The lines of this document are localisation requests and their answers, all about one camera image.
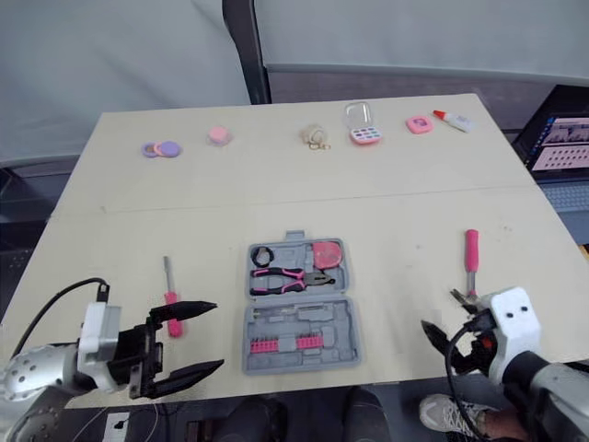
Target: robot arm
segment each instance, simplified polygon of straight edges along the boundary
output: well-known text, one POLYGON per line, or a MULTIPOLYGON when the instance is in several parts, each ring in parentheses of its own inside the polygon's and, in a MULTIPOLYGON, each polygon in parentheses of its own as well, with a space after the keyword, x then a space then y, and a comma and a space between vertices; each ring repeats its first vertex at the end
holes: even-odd
MULTIPOLYGON (((539 355, 540 325, 527 293, 520 287, 486 295, 474 304, 452 295, 470 314, 465 324, 476 339, 470 355, 456 348, 450 365, 458 375, 480 370, 525 415, 535 440, 587 440, 589 377, 539 355)), ((432 345, 445 354, 450 342, 437 326, 422 321, 432 345)))
POLYGON ((32 348, 0 373, 0 441, 51 439, 65 405, 93 389, 112 393, 129 385, 131 398, 155 399, 192 387, 224 360, 186 366, 155 382, 163 368, 156 331, 164 321, 187 320, 215 307, 183 301, 152 308, 145 324, 120 331, 120 308, 105 297, 91 303, 78 343, 32 348))

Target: red cap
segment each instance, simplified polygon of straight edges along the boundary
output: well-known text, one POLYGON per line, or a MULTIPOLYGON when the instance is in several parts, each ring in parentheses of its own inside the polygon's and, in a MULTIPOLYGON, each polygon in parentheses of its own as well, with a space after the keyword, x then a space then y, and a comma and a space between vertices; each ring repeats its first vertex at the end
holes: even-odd
POLYGON ((434 110, 433 115, 438 117, 440 120, 443 120, 445 117, 445 112, 442 112, 441 110, 434 110))

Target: pink screwdriver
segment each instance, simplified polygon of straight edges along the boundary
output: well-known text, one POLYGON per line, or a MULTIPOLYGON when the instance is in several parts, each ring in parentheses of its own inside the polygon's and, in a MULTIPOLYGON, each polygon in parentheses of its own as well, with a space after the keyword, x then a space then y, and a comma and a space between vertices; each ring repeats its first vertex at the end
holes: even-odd
POLYGON ((467 299, 474 301, 477 299, 477 289, 475 287, 475 275, 479 270, 479 231, 474 229, 467 230, 467 299))
MULTIPOLYGON (((166 271, 167 292, 164 295, 166 304, 178 302, 178 295, 174 290, 174 279, 172 278, 172 264, 168 256, 164 257, 164 270, 166 271)), ((172 338, 179 338, 182 335, 182 323, 179 320, 169 320, 167 322, 167 334, 172 338)))

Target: laptop keyboard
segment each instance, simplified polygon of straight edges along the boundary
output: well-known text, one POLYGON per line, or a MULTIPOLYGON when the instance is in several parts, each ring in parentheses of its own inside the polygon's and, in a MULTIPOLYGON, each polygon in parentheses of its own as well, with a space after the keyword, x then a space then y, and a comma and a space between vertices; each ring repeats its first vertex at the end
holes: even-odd
POLYGON ((543 186, 542 191, 557 212, 589 210, 589 182, 586 184, 543 186))

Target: gray tool case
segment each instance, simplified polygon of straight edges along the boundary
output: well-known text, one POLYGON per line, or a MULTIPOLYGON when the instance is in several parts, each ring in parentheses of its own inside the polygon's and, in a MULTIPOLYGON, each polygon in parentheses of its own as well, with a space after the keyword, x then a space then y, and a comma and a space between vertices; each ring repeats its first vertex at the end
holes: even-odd
POLYGON ((243 333, 246 374, 327 370, 360 362, 358 318, 352 301, 344 295, 350 278, 346 251, 340 239, 305 239, 302 230, 288 231, 284 242, 250 246, 247 268, 246 290, 251 303, 246 308, 243 333), (252 251, 258 247, 272 250, 273 261, 264 268, 302 269, 305 273, 313 273, 319 270, 314 267, 312 245, 323 241, 337 243, 342 252, 340 265, 323 271, 335 279, 333 284, 308 285, 301 292, 280 295, 250 294, 252 288, 275 288, 296 281, 282 275, 252 276, 252 271, 261 269, 251 259, 252 251), (312 343, 315 343, 314 348, 301 348, 306 344, 314 345, 312 343))

